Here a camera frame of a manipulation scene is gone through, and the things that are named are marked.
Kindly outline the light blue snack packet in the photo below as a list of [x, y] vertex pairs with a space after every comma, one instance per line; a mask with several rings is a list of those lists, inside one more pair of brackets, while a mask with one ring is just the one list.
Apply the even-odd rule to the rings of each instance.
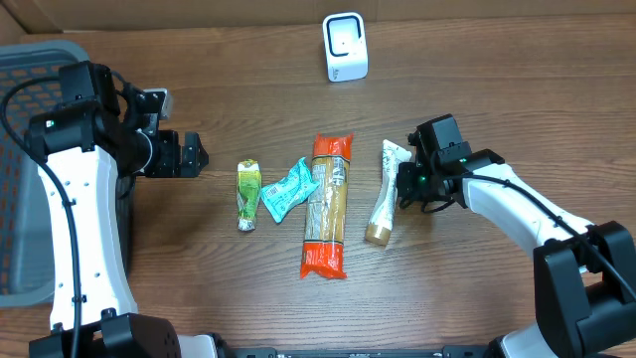
[[301, 157], [286, 177], [261, 189], [261, 200], [274, 222], [280, 224], [294, 207], [307, 200], [318, 187], [319, 183], [313, 179], [306, 158]]

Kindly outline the green snack packet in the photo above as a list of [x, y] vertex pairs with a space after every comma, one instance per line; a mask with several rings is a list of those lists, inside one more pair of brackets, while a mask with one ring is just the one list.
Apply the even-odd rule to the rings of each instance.
[[260, 191], [261, 173], [258, 162], [252, 159], [240, 162], [237, 173], [238, 229], [240, 231], [250, 232], [255, 229]]

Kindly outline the orange spaghetti pasta packet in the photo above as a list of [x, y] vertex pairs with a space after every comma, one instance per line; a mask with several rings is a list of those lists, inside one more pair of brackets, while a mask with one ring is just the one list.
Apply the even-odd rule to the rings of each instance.
[[300, 276], [344, 279], [344, 242], [353, 134], [318, 134], [311, 159], [318, 187], [308, 197]]

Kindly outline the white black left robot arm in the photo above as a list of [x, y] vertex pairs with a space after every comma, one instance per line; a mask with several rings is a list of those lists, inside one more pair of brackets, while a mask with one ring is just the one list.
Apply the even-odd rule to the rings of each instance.
[[121, 181], [194, 178], [208, 163], [195, 132], [159, 124], [170, 115], [165, 89], [138, 89], [104, 65], [61, 67], [63, 100], [34, 116], [25, 136], [40, 169], [51, 218], [55, 291], [51, 332], [33, 357], [215, 357], [210, 334], [178, 334], [142, 315], [124, 269], [120, 231], [130, 189]]

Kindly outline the white tube with tan cap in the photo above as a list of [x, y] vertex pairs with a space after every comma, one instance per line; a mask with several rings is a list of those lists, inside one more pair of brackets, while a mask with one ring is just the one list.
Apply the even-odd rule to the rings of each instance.
[[382, 185], [376, 205], [371, 214], [365, 240], [375, 245], [386, 246], [394, 226], [398, 197], [398, 167], [411, 158], [411, 152], [387, 140], [382, 147]]

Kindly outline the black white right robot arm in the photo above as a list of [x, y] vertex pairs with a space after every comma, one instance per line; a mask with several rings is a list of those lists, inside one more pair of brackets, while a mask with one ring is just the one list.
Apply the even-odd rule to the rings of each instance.
[[601, 357], [635, 337], [635, 245], [615, 221], [594, 224], [526, 184], [490, 149], [472, 150], [450, 114], [407, 137], [401, 207], [457, 204], [496, 225], [533, 261], [535, 321], [493, 339], [485, 357]]

